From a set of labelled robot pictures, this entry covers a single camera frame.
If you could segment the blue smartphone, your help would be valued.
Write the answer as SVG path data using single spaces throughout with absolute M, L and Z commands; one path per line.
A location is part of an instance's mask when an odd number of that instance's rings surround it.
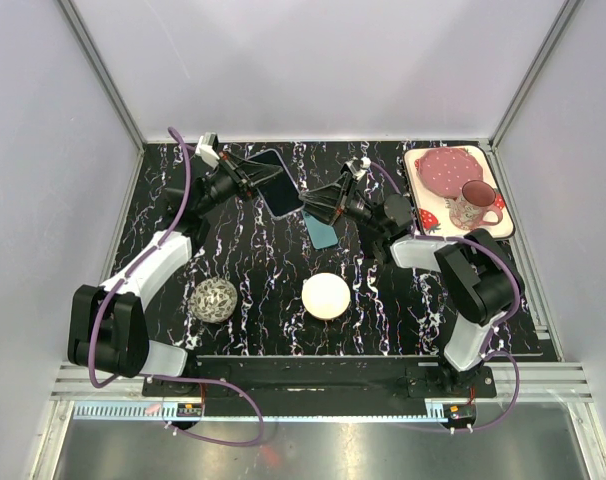
M 279 166 L 282 169 L 274 179 L 259 188 L 259 194 L 274 219 L 285 218 L 303 208 L 296 183 L 277 150 L 264 150 L 249 156 L 248 159 L 264 165 Z

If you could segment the teal smartphone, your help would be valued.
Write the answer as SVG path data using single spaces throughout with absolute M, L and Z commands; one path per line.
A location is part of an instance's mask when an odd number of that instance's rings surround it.
M 306 211 L 303 211 L 302 214 L 310 241 L 316 250 L 324 250 L 338 245 L 338 237 L 332 226 L 320 222 Z

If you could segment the phone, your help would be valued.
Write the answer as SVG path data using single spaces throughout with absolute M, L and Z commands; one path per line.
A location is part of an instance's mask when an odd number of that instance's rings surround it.
M 381 241 L 384 240 L 382 234 L 370 228 L 369 226 L 359 225 L 357 227 L 361 251 L 367 259 L 376 260 L 378 263 L 385 264 L 388 262 L 387 253 L 382 246 Z

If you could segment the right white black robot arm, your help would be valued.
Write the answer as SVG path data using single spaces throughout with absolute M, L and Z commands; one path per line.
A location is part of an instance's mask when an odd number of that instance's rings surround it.
M 522 281 L 494 238 L 483 229 L 463 237 L 427 237 L 412 233 L 411 203 L 400 193 L 371 203 L 348 171 L 331 184 L 299 195 L 303 209 L 326 225 L 342 218 L 365 234 L 365 251 L 398 269 L 441 275 L 457 316 L 449 341 L 430 380 L 449 396 L 472 386 L 489 357 L 490 337 L 521 305 Z

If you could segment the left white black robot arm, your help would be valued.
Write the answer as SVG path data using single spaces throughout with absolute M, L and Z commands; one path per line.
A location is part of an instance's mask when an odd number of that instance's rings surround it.
M 187 364 L 186 350 L 150 339 L 145 311 L 172 275 L 205 243 L 207 214 L 232 197 L 256 197 L 260 188 L 283 174 L 280 165 L 219 154 L 214 170 L 203 177 L 185 176 L 183 188 L 164 194 L 164 218 L 148 245 L 121 271 L 98 286 L 74 293 L 68 359 L 89 370 L 92 385 L 106 386 L 119 377 L 164 376 L 179 396 L 198 386 L 199 372 Z

